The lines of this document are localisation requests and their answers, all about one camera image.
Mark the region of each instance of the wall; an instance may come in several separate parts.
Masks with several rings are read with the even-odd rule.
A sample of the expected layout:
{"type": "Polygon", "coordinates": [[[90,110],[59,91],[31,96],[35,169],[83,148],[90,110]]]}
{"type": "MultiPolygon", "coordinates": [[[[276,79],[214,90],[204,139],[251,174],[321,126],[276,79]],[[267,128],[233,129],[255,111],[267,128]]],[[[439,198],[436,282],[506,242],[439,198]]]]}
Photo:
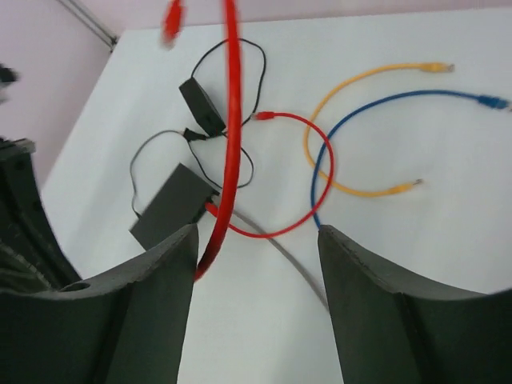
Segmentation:
{"type": "Polygon", "coordinates": [[[36,141],[46,180],[110,52],[55,0],[0,0],[0,62],[21,74],[0,106],[0,135],[36,141]]]}
{"type": "MultiPolygon", "coordinates": [[[[183,0],[186,24],[216,24],[222,19],[221,0],[183,0]]],[[[82,0],[110,28],[148,28],[160,24],[168,0],[82,0]]],[[[512,0],[238,0],[243,21],[393,14],[423,10],[463,10],[512,6],[512,0]]]]}

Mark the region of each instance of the gray cable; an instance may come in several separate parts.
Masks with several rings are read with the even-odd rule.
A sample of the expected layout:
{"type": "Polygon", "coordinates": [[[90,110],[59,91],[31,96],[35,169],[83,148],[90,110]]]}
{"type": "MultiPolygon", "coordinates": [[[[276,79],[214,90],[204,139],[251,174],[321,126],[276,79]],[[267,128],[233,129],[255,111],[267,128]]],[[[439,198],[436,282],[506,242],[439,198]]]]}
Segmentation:
{"type": "MultiPolygon", "coordinates": [[[[265,231],[263,228],[261,228],[258,224],[253,222],[250,218],[245,216],[244,214],[241,214],[240,212],[237,212],[236,210],[233,211],[233,216],[239,218],[242,220],[245,224],[250,226],[255,232],[258,232],[258,234],[265,234],[265,231]]],[[[297,272],[300,273],[302,278],[306,280],[307,284],[310,286],[310,288],[313,290],[314,294],[317,295],[318,300],[320,303],[324,306],[326,311],[329,313],[329,304],[327,303],[327,299],[324,296],[322,289],[318,286],[314,278],[310,275],[310,273],[307,271],[306,268],[300,263],[299,260],[295,258],[290,252],[288,252],[281,244],[278,243],[277,240],[273,238],[267,239],[270,244],[272,244],[276,250],[278,250],[286,260],[288,260],[292,266],[297,270],[297,272]]]]}
{"type": "MultiPolygon", "coordinates": [[[[135,152],[134,156],[130,160],[130,179],[131,179],[131,185],[134,188],[134,194],[131,196],[131,210],[134,212],[134,214],[137,216],[137,218],[141,218],[141,214],[137,212],[135,209],[135,199],[137,198],[137,184],[135,183],[135,175],[134,175],[134,164],[137,160],[138,156],[141,154],[142,150],[145,146],[147,146],[154,138],[157,138],[161,134],[179,134],[181,137],[183,137],[183,132],[180,132],[179,130],[161,130],[160,132],[157,132],[156,134],[150,136],[147,140],[144,141],[143,144],[140,145],[140,147],[137,149],[137,152],[135,152]]],[[[201,163],[199,162],[199,159],[195,158],[199,166],[201,166],[201,163]]]]}

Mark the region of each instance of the red ethernet cable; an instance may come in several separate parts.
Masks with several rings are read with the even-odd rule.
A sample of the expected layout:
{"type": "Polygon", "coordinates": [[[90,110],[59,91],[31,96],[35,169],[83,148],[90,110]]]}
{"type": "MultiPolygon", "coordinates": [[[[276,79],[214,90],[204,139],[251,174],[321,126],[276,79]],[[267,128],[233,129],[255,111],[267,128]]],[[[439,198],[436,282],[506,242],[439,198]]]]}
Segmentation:
{"type": "MultiPolygon", "coordinates": [[[[237,11],[234,0],[224,0],[225,24],[228,49],[228,118],[227,150],[224,167],[224,184],[217,221],[205,252],[196,269],[195,280],[199,280],[210,268],[221,249],[230,224],[237,192],[240,171],[240,150],[242,144],[242,65],[240,42],[238,40],[237,11]]],[[[172,0],[163,23],[162,40],[172,45],[182,21],[181,0],[172,0]]]]}
{"type": "MultiPolygon", "coordinates": [[[[276,117],[293,118],[295,120],[303,122],[304,124],[307,124],[308,126],[313,128],[315,131],[317,131],[320,136],[322,136],[322,139],[323,139],[324,143],[326,144],[327,150],[329,151],[329,158],[330,158],[329,177],[327,179],[326,188],[324,189],[320,199],[314,205],[313,209],[310,210],[310,212],[308,214],[306,214],[306,216],[304,216],[303,218],[298,220],[295,224],[292,224],[291,226],[288,226],[287,228],[284,228],[282,230],[278,230],[277,232],[273,232],[271,234],[252,234],[251,232],[245,232],[244,230],[241,230],[241,229],[237,228],[236,226],[233,226],[232,224],[230,224],[230,228],[232,230],[234,230],[235,232],[237,232],[239,234],[247,236],[248,238],[275,238],[275,237],[277,237],[277,236],[279,236],[281,234],[285,234],[287,232],[290,232],[290,231],[294,230],[295,228],[297,228],[298,226],[300,226],[301,224],[303,224],[308,218],[313,216],[313,214],[318,210],[320,205],[323,204],[323,201],[327,197],[327,193],[329,192],[329,189],[331,187],[331,181],[334,178],[334,151],[333,151],[332,146],[330,145],[329,139],[326,136],[326,134],[324,134],[322,132],[322,130],[320,128],[318,128],[315,124],[313,124],[309,120],[306,120],[305,118],[302,118],[301,116],[297,116],[296,114],[287,114],[287,113],[283,113],[283,112],[267,112],[267,111],[265,111],[265,112],[259,112],[259,113],[257,113],[254,116],[254,118],[256,120],[269,120],[271,118],[276,118],[276,117]]],[[[214,204],[207,203],[206,204],[206,209],[213,216],[218,216],[218,209],[217,209],[217,207],[214,204]]]]}

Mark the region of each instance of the black power adapter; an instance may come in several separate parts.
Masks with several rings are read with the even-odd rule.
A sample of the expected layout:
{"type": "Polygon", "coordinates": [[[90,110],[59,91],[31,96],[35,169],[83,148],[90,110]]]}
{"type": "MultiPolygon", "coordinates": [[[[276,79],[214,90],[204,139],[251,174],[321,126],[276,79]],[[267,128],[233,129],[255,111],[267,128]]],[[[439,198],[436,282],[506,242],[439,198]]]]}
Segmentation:
{"type": "Polygon", "coordinates": [[[205,203],[218,192],[183,164],[178,164],[130,230],[145,250],[153,248],[186,224],[199,221],[205,203]]]}
{"type": "Polygon", "coordinates": [[[0,63],[0,87],[9,86],[16,82],[18,78],[19,75],[16,72],[0,63]]]}
{"type": "Polygon", "coordinates": [[[226,124],[197,80],[189,78],[179,90],[199,126],[212,138],[220,136],[226,124]]]}

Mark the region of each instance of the cable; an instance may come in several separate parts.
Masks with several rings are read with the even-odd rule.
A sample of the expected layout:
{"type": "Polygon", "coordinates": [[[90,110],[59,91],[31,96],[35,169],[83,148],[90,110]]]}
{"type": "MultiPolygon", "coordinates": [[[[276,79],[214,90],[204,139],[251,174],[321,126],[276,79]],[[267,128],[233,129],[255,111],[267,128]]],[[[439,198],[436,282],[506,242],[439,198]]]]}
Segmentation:
{"type": "MultiPolygon", "coordinates": [[[[229,136],[227,138],[226,165],[224,167],[224,188],[214,230],[196,269],[196,281],[210,268],[226,237],[230,217],[233,213],[240,168],[240,151],[242,147],[242,64],[240,59],[240,43],[238,41],[237,10],[234,0],[224,0],[224,13],[228,45],[229,89],[227,103],[229,136]]],[[[165,45],[172,46],[178,36],[182,14],[181,0],[171,0],[162,28],[162,42],[165,45]]]]}
{"type": "MultiPolygon", "coordinates": [[[[266,54],[265,54],[265,51],[263,50],[263,48],[261,48],[260,45],[258,45],[257,43],[252,42],[250,40],[247,40],[245,38],[240,38],[239,40],[241,42],[245,42],[245,43],[247,43],[247,44],[249,44],[251,46],[254,46],[254,47],[258,48],[260,50],[260,52],[262,53],[262,56],[263,56],[263,68],[262,68],[262,72],[261,72],[261,74],[259,76],[258,90],[256,92],[256,101],[254,102],[254,107],[253,107],[253,110],[251,111],[249,117],[247,117],[243,121],[243,123],[242,123],[242,126],[244,126],[245,124],[248,123],[248,121],[250,120],[250,117],[252,116],[252,114],[254,114],[256,112],[256,110],[258,110],[258,107],[259,107],[259,100],[260,100],[260,97],[262,95],[263,79],[265,78],[265,73],[266,73],[266,54]]],[[[204,53],[204,55],[201,56],[201,58],[199,59],[198,63],[192,69],[192,74],[190,76],[193,78],[195,73],[198,71],[198,68],[200,67],[200,65],[204,61],[204,59],[206,57],[208,57],[209,54],[214,52],[217,48],[219,48],[220,46],[224,45],[226,42],[227,42],[227,40],[223,40],[223,41],[215,44],[214,46],[212,46],[206,53],[204,53]]]]}
{"type": "MultiPolygon", "coordinates": [[[[263,228],[261,228],[258,224],[253,222],[244,214],[241,214],[240,212],[234,210],[233,216],[239,218],[245,224],[250,226],[254,230],[254,232],[257,232],[259,234],[265,234],[263,228]]],[[[314,280],[313,276],[311,276],[307,269],[304,268],[304,266],[300,263],[300,261],[297,260],[295,256],[293,256],[290,252],[288,252],[276,239],[268,238],[267,240],[269,241],[270,244],[274,246],[276,250],[279,251],[280,254],[282,254],[285,257],[286,260],[288,260],[291,263],[291,265],[296,269],[296,271],[300,273],[302,278],[304,278],[304,280],[307,282],[307,285],[310,286],[311,290],[317,296],[320,303],[326,309],[327,313],[329,313],[329,304],[327,303],[327,299],[320,286],[314,280]]]]}
{"type": "Polygon", "coordinates": [[[111,50],[115,48],[118,41],[112,31],[104,26],[87,8],[73,0],[56,0],[61,6],[75,16],[87,29],[89,29],[97,38],[102,40],[111,50]]]}
{"type": "MultiPolygon", "coordinates": [[[[508,110],[512,111],[512,104],[508,100],[505,100],[503,98],[497,98],[494,96],[487,96],[484,94],[483,95],[468,94],[468,93],[456,92],[456,91],[452,91],[452,90],[415,90],[412,92],[405,92],[402,94],[394,94],[392,96],[388,96],[387,98],[381,98],[380,100],[371,102],[369,104],[366,104],[365,106],[357,108],[354,112],[351,112],[350,114],[345,116],[342,120],[340,120],[338,122],[338,124],[336,124],[334,126],[334,128],[329,132],[327,137],[330,140],[334,136],[334,134],[338,131],[338,129],[343,124],[348,122],[352,117],[354,117],[354,116],[360,114],[361,112],[364,112],[365,110],[368,110],[374,106],[378,106],[379,104],[384,104],[385,102],[391,102],[393,100],[398,100],[400,98],[408,98],[408,97],[412,97],[412,96],[423,96],[423,95],[432,95],[432,94],[439,94],[439,95],[444,95],[444,96],[454,96],[456,98],[468,98],[470,100],[475,100],[479,104],[482,104],[483,106],[486,106],[491,109],[496,109],[496,110],[508,109],[508,110]]],[[[326,144],[324,143],[322,145],[322,148],[320,149],[320,152],[318,153],[318,158],[317,158],[316,164],[314,166],[314,171],[313,171],[313,179],[311,180],[311,193],[310,193],[311,206],[316,206],[315,205],[316,184],[317,184],[320,164],[322,163],[322,159],[323,159],[325,152],[326,152],[326,144]]],[[[321,223],[320,223],[318,214],[316,212],[314,212],[313,217],[314,217],[314,222],[316,223],[317,227],[320,228],[321,223]]]]}
{"type": "MultiPolygon", "coordinates": [[[[205,136],[203,134],[198,134],[196,132],[193,132],[192,130],[185,130],[185,132],[180,132],[178,130],[161,130],[160,132],[157,132],[156,134],[150,136],[147,140],[145,140],[144,143],[140,145],[140,147],[137,149],[137,151],[135,152],[134,156],[130,160],[130,178],[131,178],[131,185],[132,185],[132,187],[134,189],[134,193],[133,193],[132,198],[131,198],[131,209],[135,213],[137,218],[140,218],[141,214],[135,209],[135,199],[137,198],[137,194],[138,194],[137,184],[135,183],[135,175],[134,175],[135,161],[137,160],[138,156],[140,155],[140,153],[142,152],[144,147],[146,147],[150,142],[152,142],[154,139],[156,139],[158,136],[160,136],[162,134],[169,134],[169,133],[171,133],[171,134],[179,134],[181,137],[183,137],[186,140],[186,143],[189,146],[190,152],[192,153],[192,156],[194,156],[195,161],[197,162],[197,164],[199,166],[199,169],[202,172],[202,175],[206,178],[206,180],[211,182],[217,188],[219,188],[220,190],[222,189],[222,187],[219,184],[217,184],[215,181],[213,181],[208,176],[208,174],[206,174],[206,172],[205,172],[205,170],[204,170],[204,168],[203,168],[203,166],[201,164],[201,160],[199,160],[199,157],[196,155],[196,153],[192,149],[192,145],[190,144],[191,141],[192,141],[192,140],[190,140],[190,136],[195,137],[197,140],[206,140],[207,136],[205,136]]],[[[246,182],[244,182],[243,184],[238,186],[238,188],[243,188],[244,186],[248,186],[250,184],[250,182],[252,182],[253,176],[254,176],[254,163],[253,163],[253,159],[250,158],[249,154],[243,148],[242,148],[242,152],[247,157],[247,160],[249,160],[251,171],[250,171],[249,180],[247,180],[246,182]]]]}
{"type": "MultiPolygon", "coordinates": [[[[201,161],[199,160],[198,156],[195,154],[194,152],[194,149],[192,148],[192,141],[188,141],[187,140],[187,144],[189,145],[189,148],[190,148],[190,152],[192,153],[192,156],[194,156],[195,158],[195,161],[197,162],[197,164],[199,165],[199,169],[201,170],[202,172],[202,175],[205,177],[206,180],[208,180],[209,182],[211,182],[214,186],[216,186],[217,188],[219,188],[220,190],[222,189],[222,186],[220,186],[219,184],[217,184],[214,180],[212,180],[208,174],[206,174],[204,168],[202,167],[202,164],[201,164],[201,161]]],[[[243,184],[240,184],[239,186],[237,186],[238,189],[241,189],[241,188],[244,188],[246,186],[248,186],[252,181],[253,181],[253,178],[254,178],[254,163],[253,163],[253,159],[249,156],[249,154],[247,153],[246,150],[243,149],[243,147],[241,147],[241,151],[242,153],[246,156],[247,160],[249,161],[249,164],[250,164],[250,176],[249,176],[249,180],[247,180],[246,182],[244,182],[243,184]]]]}
{"type": "MultiPolygon", "coordinates": [[[[315,124],[313,124],[312,122],[306,120],[305,118],[302,118],[301,116],[297,116],[296,114],[288,114],[288,113],[282,113],[282,112],[268,112],[268,111],[266,111],[266,112],[259,112],[259,113],[257,113],[254,116],[254,118],[256,120],[269,120],[269,119],[276,118],[276,117],[292,118],[292,119],[298,120],[300,122],[303,122],[304,124],[309,124],[311,126],[311,128],[313,128],[316,132],[318,132],[318,134],[322,137],[322,139],[324,141],[324,145],[326,146],[327,150],[329,151],[329,158],[330,158],[330,168],[329,168],[328,183],[326,184],[326,188],[324,189],[324,191],[322,193],[322,196],[320,196],[320,199],[313,206],[311,211],[308,212],[306,214],[306,216],[304,216],[303,218],[298,220],[295,224],[293,224],[291,226],[288,226],[287,228],[285,228],[283,230],[278,230],[277,232],[273,232],[273,233],[270,233],[270,234],[252,234],[250,232],[246,232],[244,230],[241,230],[241,229],[237,228],[236,226],[233,226],[233,225],[229,224],[229,228],[231,228],[232,230],[234,230],[238,234],[242,234],[244,236],[247,236],[248,238],[275,238],[275,237],[277,237],[277,236],[279,236],[281,234],[288,233],[288,232],[294,230],[295,228],[299,227],[308,218],[313,216],[314,213],[317,211],[317,209],[320,207],[320,205],[323,204],[323,201],[327,197],[327,193],[329,192],[329,189],[331,187],[330,182],[334,178],[334,151],[332,149],[332,146],[329,143],[329,139],[326,136],[326,134],[324,134],[322,132],[322,130],[320,128],[318,128],[315,124]]],[[[214,204],[207,203],[206,204],[206,209],[213,216],[217,216],[218,215],[217,207],[214,204]]]]}
{"type": "MultiPolygon", "coordinates": [[[[337,92],[339,92],[341,89],[345,88],[346,86],[357,82],[363,78],[367,78],[373,74],[379,74],[381,72],[387,72],[390,70],[421,70],[423,72],[430,72],[430,73],[445,73],[445,72],[453,72],[454,71],[454,65],[453,64],[445,64],[443,62],[420,62],[420,63],[403,63],[403,64],[393,64],[389,66],[381,66],[379,68],[375,68],[372,70],[368,70],[367,72],[363,72],[362,74],[358,74],[357,76],[354,76],[352,78],[349,78],[348,80],[345,80],[344,82],[338,84],[335,88],[333,88],[327,96],[324,97],[324,99],[317,105],[316,109],[314,110],[313,114],[310,117],[310,121],[314,122],[314,120],[317,118],[318,114],[320,114],[320,111],[322,108],[327,104],[329,100],[332,99],[333,96],[336,95],[337,92]]],[[[310,127],[306,126],[304,130],[304,137],[302,140],[302,146],[304,147],[304,155],[306,156],[306,159],[308,163],[311,165],[312,168],[314,168],[315,163],[313,158],[311,157],[310,148],[309,148],[309,135],[310,135],[310,127]]],[[[320,176],[327,180],[327,175],[323,173],[321,170],[319,171],[320,176]]],[[[401,192],[406,192],[410,189],[412,189],[415,186],[415,182],[407,182],[404,184],[400,184],[398,186],[394,186],[392,188],[386,189],[386,190],[377,190],[377,191],[364,191],[364,190],[355,190],[352,188],[349,188],[348,186],[344,186],[336,181],[333,181],[333,187],[337,190],[340,190],[341,192],[345,192],[348,194],[353,194],[355,196],[359,196],[362,198],[376,198],[381,196],[387,196],[390,194],[400,194],[401,192]]]]}

